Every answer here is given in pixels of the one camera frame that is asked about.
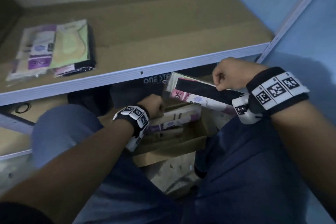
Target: hand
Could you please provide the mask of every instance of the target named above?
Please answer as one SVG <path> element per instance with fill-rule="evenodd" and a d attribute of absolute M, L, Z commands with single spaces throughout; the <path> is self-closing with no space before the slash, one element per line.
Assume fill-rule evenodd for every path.
<path fill-rule="evenodd" d="M 267 68 L 261 64 L 229 57 L 223 59 L 213 70 L 212 78 L 219 91 L 224 89 L 238 90 L 246 87 L 246 84 L 254 76 Z"/>
<path fill-rule="evenodd" d="M 163 116 L 164 106 L 162 97 L 151 94 L 145 99 L 141 100 L 139 105 L 142 105 L 149 112 L 149 118 L 155 119 Z"/>

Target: black sleeve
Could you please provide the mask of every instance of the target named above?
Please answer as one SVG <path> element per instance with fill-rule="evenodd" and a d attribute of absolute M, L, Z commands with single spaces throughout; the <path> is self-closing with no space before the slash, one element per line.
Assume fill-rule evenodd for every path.
<path fill-rule="evenodd" d="M 39 210 L 18 203 L 1 202 L 0 220 L 5 224 L 31 223 L 54 224 L 51 219 Z"/>

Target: blue pants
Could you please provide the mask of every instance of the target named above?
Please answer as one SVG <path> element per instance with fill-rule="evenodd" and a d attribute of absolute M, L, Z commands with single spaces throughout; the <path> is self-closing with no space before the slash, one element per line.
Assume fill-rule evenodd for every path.
<path fill-rule="evenodd" d="M 31 135 L 36 166 L 101 128 L 79 105 L 47 111 Z M 233 118 L 208 138 L 195 165 L 208 174 L 192 198 L 177 203 L 122 154 L 74 223 L 305 223 L 307 187 L 269 120 Z"/>

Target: person's left hand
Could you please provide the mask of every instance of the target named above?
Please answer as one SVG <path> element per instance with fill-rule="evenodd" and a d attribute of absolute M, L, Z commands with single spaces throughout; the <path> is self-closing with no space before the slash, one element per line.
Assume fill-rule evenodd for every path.
<path fill-rule="evenodd" d="M 164 106 L 161 96 L 151 94 L 150 96 L 141 100 L 138 104 L 144 106 L 147 109 L 150 119 L 160 118 L 163 116 Z"/>

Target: forearm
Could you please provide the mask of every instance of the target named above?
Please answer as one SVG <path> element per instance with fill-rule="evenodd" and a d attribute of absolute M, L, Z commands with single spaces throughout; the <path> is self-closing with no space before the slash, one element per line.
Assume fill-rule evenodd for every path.
<path fill-rule="evenodd" d="M 71 223 L 117 162 L 133 127 L 116 120 L 53 159 L 1 201 L 41 210 L 55 223 Z"/>
<path fill-rule="evenodd" d="M 302 175 L 336 197 L 336 129 L 308 100 L 272 117 L 289 155 Z"/>

